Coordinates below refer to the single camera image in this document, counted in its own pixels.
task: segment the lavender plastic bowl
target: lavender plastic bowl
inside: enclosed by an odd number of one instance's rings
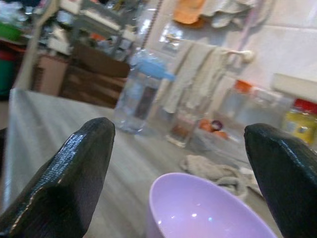
[[[147,238],[276,238],[243,202],[208,180],[181,173],[151,187]]]

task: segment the table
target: table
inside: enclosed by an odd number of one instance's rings
[[[112,119],[113,110],[13,89],[4,162],[2,211],[63,142],[92,118]],[[144,237],[152,182],[181,172],[178,163],[191,152],[164,140],[154,130],[144,136],[116,131],[110,166],[86,238]],[[251,206],[282,237],[265,202],[250,193]]]

